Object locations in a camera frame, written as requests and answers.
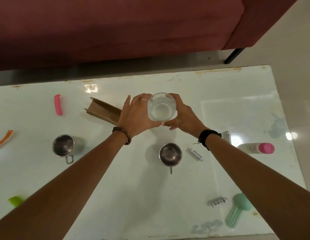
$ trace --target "clear glass cup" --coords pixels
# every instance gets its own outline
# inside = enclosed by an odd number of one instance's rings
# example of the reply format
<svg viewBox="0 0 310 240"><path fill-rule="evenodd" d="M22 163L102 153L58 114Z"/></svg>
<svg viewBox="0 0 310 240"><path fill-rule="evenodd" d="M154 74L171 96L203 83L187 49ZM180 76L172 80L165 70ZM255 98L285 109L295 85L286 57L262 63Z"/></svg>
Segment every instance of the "clear glass cup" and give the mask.
<svg viewBox="0 0 310 240"><path fill-rule="evenodd" d="M147 101L147 112L151 120L168 121L173 117L175 111L175 99L168 93L156 93Z"/></svg>

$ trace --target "sofa leg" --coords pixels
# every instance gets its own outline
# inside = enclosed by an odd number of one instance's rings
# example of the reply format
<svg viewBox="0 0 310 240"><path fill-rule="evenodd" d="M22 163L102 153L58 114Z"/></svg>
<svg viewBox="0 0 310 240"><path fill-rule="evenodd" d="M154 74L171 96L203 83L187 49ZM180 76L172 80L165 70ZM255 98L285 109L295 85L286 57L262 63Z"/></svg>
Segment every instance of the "sofa leg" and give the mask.
<svg viewBox="0 0 310 240"><path fill-rule="evenodd" d="M224 64L230 64L245 48L235 49L224 61Z"/></svg>

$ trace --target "right arm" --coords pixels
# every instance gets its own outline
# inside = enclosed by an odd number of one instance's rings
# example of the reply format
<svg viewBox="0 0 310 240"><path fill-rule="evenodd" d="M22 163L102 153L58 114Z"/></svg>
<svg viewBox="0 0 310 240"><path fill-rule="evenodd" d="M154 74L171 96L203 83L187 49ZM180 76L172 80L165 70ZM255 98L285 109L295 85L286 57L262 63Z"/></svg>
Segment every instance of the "right arm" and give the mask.
<svg viewBox="0 0 310 240"><path fill-rule="evenodd" d="M171 95L177 117L165 125L198 138L208 128L178 94ZM280 239L310 239L309 191L215 134L205 144Z"/></svg>

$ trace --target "white table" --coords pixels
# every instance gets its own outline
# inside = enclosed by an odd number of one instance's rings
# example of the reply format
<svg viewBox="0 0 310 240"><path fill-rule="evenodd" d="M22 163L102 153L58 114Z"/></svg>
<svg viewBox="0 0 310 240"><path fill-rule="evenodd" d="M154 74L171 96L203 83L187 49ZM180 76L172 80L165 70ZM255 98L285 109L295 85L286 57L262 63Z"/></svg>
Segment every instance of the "white table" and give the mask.
<svg viewBox="0 0 310 240"><path fill-rule="evenodd" d="M0 147L0 218L13 208L7 199L31 195L69 166L53 155L54 138L61 134L82 137L85 154L111 133L113 125L84 111L91 103L89 97L121 108L128 94L142 92L179 93L205 125L231 131L236 146L274 144L272 155L253 156L305 187L293 143L285 136L289 131L268 65L5 86L0 87L0 140L7 130L14 134ZM58 93L63 116L55 113ZM159 148L168 142L183 152L172 175L158 159ZM256 210L245 212L234 230L225 225L231 199L240 190L212 154L193 143L195 138L167 127L133 138L115 157L65 239L159 240L272 233ZM204 156L203 162L187 153L191 147ZM219 196L229 198L229 203L207 206L208 200ZM223 225L201 229L205 222L214 221Z"/></svg>

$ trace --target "metal handle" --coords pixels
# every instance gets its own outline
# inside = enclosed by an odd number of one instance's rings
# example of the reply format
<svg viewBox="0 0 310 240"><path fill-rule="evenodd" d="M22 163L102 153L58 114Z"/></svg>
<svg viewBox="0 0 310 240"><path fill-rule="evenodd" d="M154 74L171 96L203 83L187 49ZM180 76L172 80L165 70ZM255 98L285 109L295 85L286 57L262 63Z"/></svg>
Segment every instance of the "metal handle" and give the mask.
<svg viewBox="0 0 310 240"><path fill-rule="evenodd" d="M68 156L65 157L67 164L72 164L74 162L74 156L72 156L72 155L70 155L70 156L72 157L72 161L71 162L68 161Z"/></svg>

